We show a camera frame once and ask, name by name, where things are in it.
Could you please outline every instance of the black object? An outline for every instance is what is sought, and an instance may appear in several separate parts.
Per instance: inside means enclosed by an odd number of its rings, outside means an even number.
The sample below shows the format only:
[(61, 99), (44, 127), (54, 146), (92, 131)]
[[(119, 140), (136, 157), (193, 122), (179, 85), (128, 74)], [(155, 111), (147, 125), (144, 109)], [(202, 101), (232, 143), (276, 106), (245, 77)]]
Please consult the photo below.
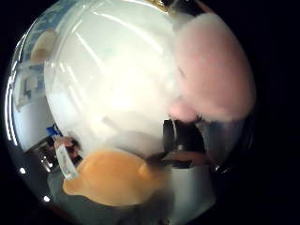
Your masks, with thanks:
[(163, 146), (166, 152), (183, 150), (205, 153), (203, 136), (194, 123), (165, 120)]
[(234, 146), (233, 150), (222, 165), (215, 168), (216, 173), (225, 173), (236, 166), (246, 156), (253, 139), (253, 130), (255, 125), (256, 109), (245, 119), (241, 137)]
[(174, 168), (189, 168), (191, 160), (162, 160), (173, 150), (194, 151), (205, 153), (203, 136), (194, 123), (183, 123), (179, 120), (165, 120), (163, 123), (164, 152), (155, 154), (146, 159), (149, 165), (165, 167), (172, 165)]
[(194, 0), (179, 0), (172, 5), (172, 8), (178, 12), (183, 12), (194, 17), (206, 13)]
[(172, 165), (174, 168), (177, 168), (177, 169), (185, 169), (185, 168), (190, 167), (191, 160), (189, 160), (189, 161), (162, 160), (168, 154), (169, 154), (168, 152), (157, 153), (151, 157), (148, 157), (145, 161), (148, 165), (156, 167), (158, 169), (161, 169), (168, 165)]

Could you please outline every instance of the hand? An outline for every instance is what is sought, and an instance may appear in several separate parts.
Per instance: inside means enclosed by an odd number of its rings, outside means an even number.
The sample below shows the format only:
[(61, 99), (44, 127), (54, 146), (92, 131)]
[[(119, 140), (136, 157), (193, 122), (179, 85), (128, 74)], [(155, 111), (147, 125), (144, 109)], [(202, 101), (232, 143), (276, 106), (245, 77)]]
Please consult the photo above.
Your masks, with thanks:
[(64, 144), (65, 147), (73, 146), (73, 139), (71, 137), (58, 137), (54, 143), (55, 149), (59, 148), (60, 145)]

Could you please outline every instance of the pink balloon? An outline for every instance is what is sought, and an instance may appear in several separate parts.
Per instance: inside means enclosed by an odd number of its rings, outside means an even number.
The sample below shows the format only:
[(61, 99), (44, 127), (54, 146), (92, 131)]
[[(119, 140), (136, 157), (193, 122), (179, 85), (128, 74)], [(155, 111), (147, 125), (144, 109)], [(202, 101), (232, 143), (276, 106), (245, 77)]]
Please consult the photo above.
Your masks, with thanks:
[(255, 84), (246, 55), (229, 27), (215, 13), (204, 13), (178, 31), (175, 58), (182, 100), (170, 116), (192, 121), (245, 118), (255, 104)]

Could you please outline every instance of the white wall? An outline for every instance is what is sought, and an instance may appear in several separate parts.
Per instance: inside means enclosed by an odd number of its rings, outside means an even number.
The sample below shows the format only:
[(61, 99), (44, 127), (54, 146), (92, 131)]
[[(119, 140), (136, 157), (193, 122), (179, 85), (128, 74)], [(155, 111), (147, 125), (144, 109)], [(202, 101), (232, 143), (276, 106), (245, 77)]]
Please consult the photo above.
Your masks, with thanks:
[(21, 107), (20, 112), (13, 106), (13, 120), (23, 151), (47, 137), (46, 128), (54, 123), (45, 97), (39, 97), (35, 102)]

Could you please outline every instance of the dark background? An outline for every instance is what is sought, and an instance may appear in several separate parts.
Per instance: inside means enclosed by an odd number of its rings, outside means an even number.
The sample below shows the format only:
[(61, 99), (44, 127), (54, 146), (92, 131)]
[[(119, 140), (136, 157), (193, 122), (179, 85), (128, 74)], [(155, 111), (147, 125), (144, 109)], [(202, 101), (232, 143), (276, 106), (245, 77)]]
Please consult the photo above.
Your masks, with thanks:
[[(15, 45), (34, 19), (54, 2), (2, 3), (1, 87)], [(204, 1), (231, 27), (247, 53), (257, 84), (258, 118), (247, 159), (226, 177), (226, 196), (194, 224), (300, 224), (300, 15), (295, 2)], [(2, 134), (1, 220), (8, 219), (7, 224), (67, 224), (47, 210), (24, 184), (4, 138)]]

